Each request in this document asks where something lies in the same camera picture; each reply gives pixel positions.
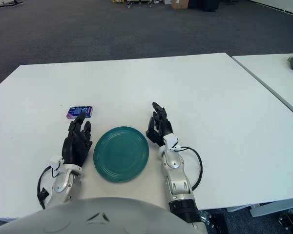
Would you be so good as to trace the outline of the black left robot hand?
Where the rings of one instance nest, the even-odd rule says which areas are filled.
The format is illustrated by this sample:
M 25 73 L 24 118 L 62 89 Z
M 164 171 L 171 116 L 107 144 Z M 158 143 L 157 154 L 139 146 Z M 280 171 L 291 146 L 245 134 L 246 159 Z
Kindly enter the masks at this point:
M 70 122 L 68 136 L 62 149 L 64 164 L 74 164 L 82 167 L 91 148 L 91 123 L 87 121 L 81 130 L 86 113 L 81 112 L 74 121 Z

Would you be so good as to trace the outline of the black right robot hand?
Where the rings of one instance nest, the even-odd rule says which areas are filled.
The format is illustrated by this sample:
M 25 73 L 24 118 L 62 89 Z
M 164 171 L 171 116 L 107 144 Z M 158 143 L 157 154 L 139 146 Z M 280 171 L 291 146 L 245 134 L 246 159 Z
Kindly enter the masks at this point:
M 149 120 L 146 136 L 158 146 L 164 146 L 164 136 L 172 134 L 173 129 L 170 121 L 167 119 L 167 113 L 164 107 L 161 107 L 156 102 L 152 103 L 154 112 Z

